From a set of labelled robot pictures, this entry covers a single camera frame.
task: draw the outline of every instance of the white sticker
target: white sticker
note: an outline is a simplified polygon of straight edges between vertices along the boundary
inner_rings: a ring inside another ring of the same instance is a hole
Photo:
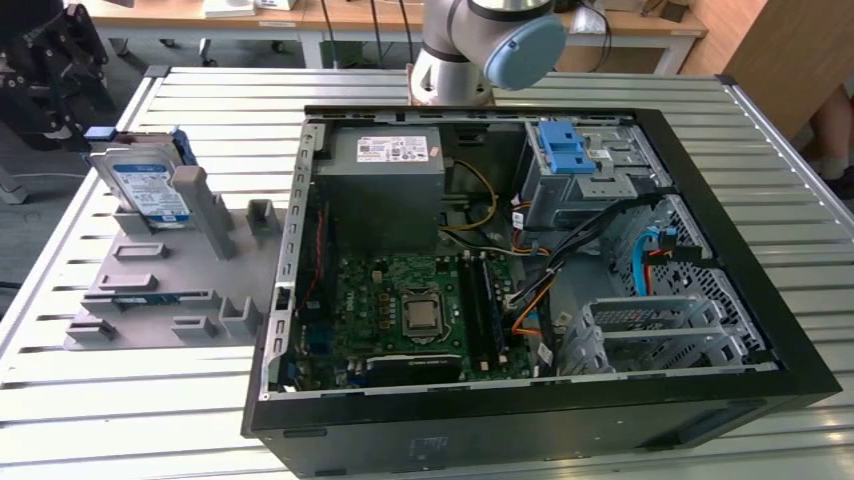
[[[164,165],[118,164],[112,169],[121,189],[142,216],[157,222],[189,220],[189,209],[169,186],[170,174]]]
[[[551,367],[551,360],[553,359],[555,355],[553,353],[551,353],[551,349],[545,346],[544,343],[539,344],[536,355],[543,360],[543,362],[545,362],[545,365]]]
[[[296,24],[293,22],[257,22],[259,27],[273,27],[273,28],[293,28]]]
[[[611,158],[611,152],[607,150],[587,150],[587,156],[592,158]]]
[[[521,230],[524,228],[524,213],[512,212],[512,228]]]
[[[361,137],[357,162],[427,162],[427,137]]]

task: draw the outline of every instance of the blue hard drive label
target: blue hard drive label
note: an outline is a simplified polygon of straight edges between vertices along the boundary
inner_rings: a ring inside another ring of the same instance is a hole
[[[120,164],[112,166],[116,181],[138,213],[150,221],[180,223],[189,220],[184,199],[169,185],[165,165]]]

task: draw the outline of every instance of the aluminum extrusion table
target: aluminum extrusion table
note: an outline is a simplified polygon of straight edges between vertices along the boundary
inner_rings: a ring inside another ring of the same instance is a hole
[[[692,450],[395,478],[854,478],[854,221],[736,87],[712,78],[553,75],[501,105],[660,109],[844,392]],[[232,206],[284,206],[307,104],[401,104],[403,72],[174,68],[120,120],[180,124]],[[93,173],[0,322],[2,478],[292,478],[238,435],[250,347],[62,351],[117,227]]]

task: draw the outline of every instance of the blue clip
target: blue clip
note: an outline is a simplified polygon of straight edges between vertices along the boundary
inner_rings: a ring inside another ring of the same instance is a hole
[[[551,164],[551,173],[593,173],[596,164],[587,158],[584,139],[569,122],[539,122],[539,139]]]
[[[118,131],[114,127],[89,127],[82,135],[89,142],[112,142]]]
[[[186,132],[184,132],[180,128],[174,128],[174,130],[172,130],[172,143],[174,144],[174,148],[177,148],[177,152],[181,155],[184,165],[198,165],[198,162],[196,161],[196,155],[192,153],[192,149],[189,148],[189,138],[186,138]]]

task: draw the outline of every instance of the person's leg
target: person's leg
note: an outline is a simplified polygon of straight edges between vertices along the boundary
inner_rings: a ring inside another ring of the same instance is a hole
[[[844,85],[839,85],[810,119],[815,138],[804,149],[808,160],[820,162],[824,180],[839,179],[848,166],[852,124],[848,94]]]

